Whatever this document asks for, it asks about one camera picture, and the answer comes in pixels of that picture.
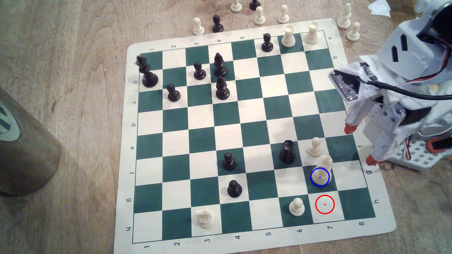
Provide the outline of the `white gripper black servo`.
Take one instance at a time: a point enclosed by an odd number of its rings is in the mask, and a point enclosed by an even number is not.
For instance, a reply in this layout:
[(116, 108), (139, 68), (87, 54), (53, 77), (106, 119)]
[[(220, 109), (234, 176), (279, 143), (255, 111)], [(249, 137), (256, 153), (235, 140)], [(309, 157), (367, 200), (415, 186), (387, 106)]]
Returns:
[(383, 106), (376, 104), (376, 95), (351, 105), (345, 118), (344, 133), (355, 132), (368, 115), (365, 136), (373, 149), (366, 158), (367, 165), (376, 165), (397, 153), (401, 138), (397, 128), (415, 124), (427, 116), (435, 101), (413, 98), (387, 89), (381, 89)]

